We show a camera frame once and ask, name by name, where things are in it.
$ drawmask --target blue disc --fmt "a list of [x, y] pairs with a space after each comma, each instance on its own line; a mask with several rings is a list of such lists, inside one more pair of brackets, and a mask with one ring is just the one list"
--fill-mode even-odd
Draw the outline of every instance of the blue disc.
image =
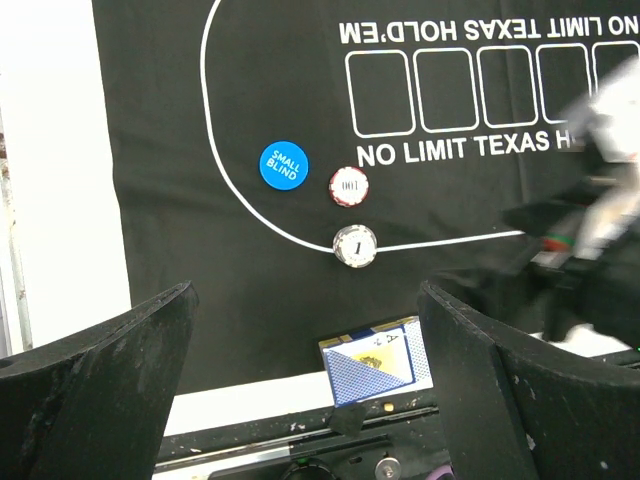
[[295, 143], [276, 142], [260, 156], [260, 174], [276, 190], [293, 190], [309, 174], [309, 159]]

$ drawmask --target white curved line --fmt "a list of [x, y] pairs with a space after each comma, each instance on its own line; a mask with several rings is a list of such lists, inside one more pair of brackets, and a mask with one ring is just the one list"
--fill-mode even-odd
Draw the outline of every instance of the white curved line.
[[[204, 27], [204, 33], [202, 35], [202, 43], [200, 45], [200, 82], [202, 84], [202, 96], [204, 100], [204, 111], [205, 111], [205, 122], [207, 124], [207, 134], [209, 136], [209, 143], [211, 145], [211, 151], [213, 153], [213, 157], [216, 161], [216, 165], [218, 165], [218, 169], [222, 174], [222, 178], [224, 179], [227, 186], [231, 189], [233, 194], [240, 200], [242, 205], [249, 210], [249, 212], [260, 220], [265, 226], [269, 227], [271, 230], [276, 232], [277, 234], [283, 236], [287, 240], [291, 240], [293, 243], [297, 243], [303, 247], [310, 248], [312, 250], [316, 250], [318, 252], [323, 253], [333, 253], [332, 248], [322, 247], [320, 245], [316, 245], [315, 243], [307, 242], [306, 240], [302, 240], [298, 237], [291, 235], [290, 233], [285, 232], [277, 225], [274, 225], [265, 217], [263, 217], [250, 203], [244, 198], [244, 196], [240, 193], [240, 191], [236, 188], [236, 186], [229, 178], [227, 171], [222, 164], [222, 160], [220, 159], [220, 153], [218, 152], [218, 147], [216, 146], [216, 141], [213, 137], [213, 126], [211, 122], [211, 107], [209, 106], [209, 91], [207, 89], [207, 72], [206, 72], [206, 53], [207, 53], [207, 40], [209, 38], [209, 32], [211, 31], [211, 24], [213, 23], [213, 17], [216, 15], [216, 11], [220, 6], [220, 2], [222, 0], [215, 0], [213, 2], [213, 6], [211, 7], [211, 11], [209, 12], [209, 16], [207, 17], [207, 23]], [[501, 238], [501, 237], [510, 237], [514, 235], [521, 235], [522, 232], [502, 232], [502, 233], [492, 233], [488, 235], [476, 235], [473, 237], [462, 237], [462, 238], [453, 238], [450, 240], [440, 240], [436, 242], [423, 242], [423, 243], [411, 243], [406, 245], [392, 245], [390, 247], [381, 247], [378, 248], [378, 252], [393, 252], [397, 250], [410, 250], [413, 248], [426, 248], [426, 247], [437, 247], [442, 245], [453, 245], [456, 243], [466, 243], [466, 242], [476, 242], [480, 240], [489, 240], [492, 238]]]

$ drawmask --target blurry black object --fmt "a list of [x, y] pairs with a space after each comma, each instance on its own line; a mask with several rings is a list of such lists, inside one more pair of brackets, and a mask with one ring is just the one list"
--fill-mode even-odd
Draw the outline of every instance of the blurry black object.
[[457, 480], [638, 478], [640, 372], [560, 350], [429, 282], [419, 311]]
[[2, 360], [0, 478], [151, 478], [197, 304], [181, 284]]

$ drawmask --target white poker chip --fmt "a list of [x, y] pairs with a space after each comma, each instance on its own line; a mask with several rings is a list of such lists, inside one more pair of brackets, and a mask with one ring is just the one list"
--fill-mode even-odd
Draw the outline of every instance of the white poker chip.
[[351, 225], [340, 230], [333, 238], [336, 257], [351, 268], [371, 264], [378, 253], [378, 240], [364, 225]]
[[355, 207], [367, 198], [369, 180], [359, 168], [343, 167], [331, 177], [329, 192], [341, 207]]

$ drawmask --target red and white poker chip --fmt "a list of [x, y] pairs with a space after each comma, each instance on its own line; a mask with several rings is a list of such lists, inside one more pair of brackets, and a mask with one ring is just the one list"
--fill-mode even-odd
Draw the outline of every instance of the red and white poker chip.
[[343, 167], [331, 177], [329, 193], [341, 207], [355, 207], [367, 198], [369, 179], [359, 168]]

